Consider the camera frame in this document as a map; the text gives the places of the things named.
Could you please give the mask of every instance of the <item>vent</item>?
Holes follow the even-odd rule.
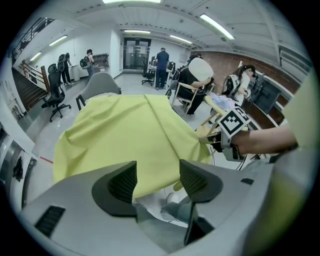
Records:
[[[300,70],[304,71],[305,73],[310,72],[311,67],[307,63],[305,63],[301,59],[291,55],[290,53],[282,50],[280,52],[280,56],[282,59],[286,60],[287,62],[290,62],[295,67],[299,68]]]
[[[66,209],[50,206],[35,224],[35,228],[46,237],[50,237]]]

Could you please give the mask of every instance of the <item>white ceiling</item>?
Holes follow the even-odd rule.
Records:
[[[162,0],[160,4],[52,0],[46,4],[46,12],[49,18],[74,26],[93,28],[96,24],[113,22],[119,30],[148,30],[150,38],[181,44],[170,37],[175,35],[193,42],[191,47],[199,51],[238,52],[275,66],[280,66],[281,47],[309,58],[290,23],[264,0]],[[222,25],[235,40],[223,41],[226,37],[221,32],[199,18],[202,14]]]

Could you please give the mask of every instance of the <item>gray chair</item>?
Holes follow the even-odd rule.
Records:
[[[112,76],[107,72],[95,73],[89,80],[84,91],[75,99],[79,111],[81,110],[80,101],[83,106],[85,101],[93,96],[105,93],[121,94],[121,88],[116,84]]]

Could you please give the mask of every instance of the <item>yellow garment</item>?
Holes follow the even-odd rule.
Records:
[[[179,159],[209,163],[198,135],[162,95],[91,98],[55,147],[54,182],[118,163],[137,161],[133,197],[180,178]]]
[[[282,111],[301,148],[320,146],[320,91],[316,71],[311,70],[294,98]]]

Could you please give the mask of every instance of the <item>glass door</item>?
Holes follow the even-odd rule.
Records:
[[[125,38],[123,69],[143,70],[148,66],[151,39]]]

